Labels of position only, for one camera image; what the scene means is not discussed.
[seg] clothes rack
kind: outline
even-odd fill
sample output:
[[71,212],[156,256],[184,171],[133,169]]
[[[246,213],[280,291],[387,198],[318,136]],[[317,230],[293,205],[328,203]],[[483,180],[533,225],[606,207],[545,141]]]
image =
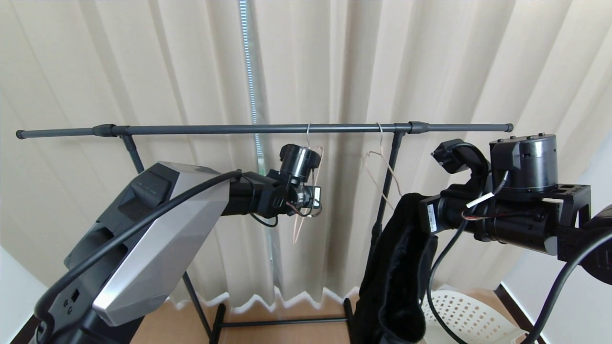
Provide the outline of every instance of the clothes rack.
[[[101,136],[119,137],[130,154],[136,171],[144,171],[144,165],[138,154],[133,135],[204,135],[204,134],[264,134],[264,133],[393,133],[389,166],[385,175],[384,184],[378,215],[372,227],[370,253],[383,230],[383,215],[386,207],[385,197],[389,195],[392,180],[392,170],[395,168],[397,155],[400,150],[401,139],[406,134],[418,134],[426,132],[511,132],[512,124],[429,124],[425,122],[407,122],[393,124],[253,124],[253,125],[114,125],[102,124],[91,128],[67,128],[67,129],[45,129],[45,130],[17,130],[17,138],[41,138],[41,137],[63,137],[63,136]],[[191,283],[188,273],[183,274],[183,282],[189,296],[196,308],[198,316],[209,337],[210,344],[217,344],[221,330],[225,327],[247,327],[247,326],[270,326],[282,324],[304,324],[304,323],[328,323],[346,322],[350,330],[353,309],[351,301],[344,300],[344,317],[334,318],[307,318],[275,321],[248,321],[241,323],[224,323],[226,307],[224,304],[217,306],[215,320],[210,327],[204,310],[198,300],[195,289]]]

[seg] wall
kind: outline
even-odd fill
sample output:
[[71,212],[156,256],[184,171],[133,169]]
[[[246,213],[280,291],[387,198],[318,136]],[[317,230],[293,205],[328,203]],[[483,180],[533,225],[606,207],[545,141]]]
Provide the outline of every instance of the wall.
[[0,248],[0,343],[10,343],[47,288]]
[[[592,215],[612,203],[612,132],[595,153],[578,184],[592,186]],[[534,321],[563,262],[552,256],[526,252],[502,284]],[[557,300],[544,328],[548,343],[609,343],[612,286],[576,268]]]

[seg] perforated basket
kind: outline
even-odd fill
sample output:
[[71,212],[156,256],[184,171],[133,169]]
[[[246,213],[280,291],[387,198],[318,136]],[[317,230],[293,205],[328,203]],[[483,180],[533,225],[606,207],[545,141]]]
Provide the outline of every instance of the perforated basket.
[[[434,291],[433,303],[447,326],[469,344],[515,344],[526,331],[514,326],[488,305],[456,291]],[[423,302],[428,344],[452,344],[455,341],[433,316],[427,299]]]

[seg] hanger hook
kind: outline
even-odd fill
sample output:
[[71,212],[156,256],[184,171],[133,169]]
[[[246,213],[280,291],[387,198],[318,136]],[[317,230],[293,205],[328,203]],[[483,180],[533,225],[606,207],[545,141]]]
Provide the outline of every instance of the hanger hook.
[[378,129],[381,130],[381,147],[382,147],[383,146],[383,127],[378,122],[376,122],[376,124],[378,124]]
[[308,134],[310,134],[310,123],[308,123],[308,126],[306,127],[306,142],[308,142],[308,148],[310,148],[310,138],[308,137]]

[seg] curtain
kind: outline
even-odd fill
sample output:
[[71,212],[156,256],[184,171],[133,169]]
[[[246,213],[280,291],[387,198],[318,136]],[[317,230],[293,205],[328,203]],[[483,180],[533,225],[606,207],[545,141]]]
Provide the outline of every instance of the curtain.
[[[268,1],[249,7],[248,87],[237,1],[0,2],[2,246],[46,285],[63,258],[135,176],[119,139],[18,140],[18,129],[260,123],[507,123],[513,135],[558,135],[560,180],[572,183],[612,128],[612,2]],[[404,137],[403,193],[437,194],[450,176],[430,157],[452,138]],[[221,218],[188,269],[198,294],[274,301],[358,286],[379,190],[362,162],[368,134],[262,135],[270,168],[286,143],[323,146],[322,216],[293,244],[292,217],[267,229]],[[156,161],[256,171],[253,135],[136,136]],[[390,135],[382,143],[388,155]],[[368,158],[381,185],[385,163]],[[399,200],[395,187],[389,200]],[[384,223],[392,213],[386,209]],[[453,233],[441,235],[444,247]],[[436,279],[495,288],[521,250],[465,234]],[[182,282],[173,300],[187,299]]]

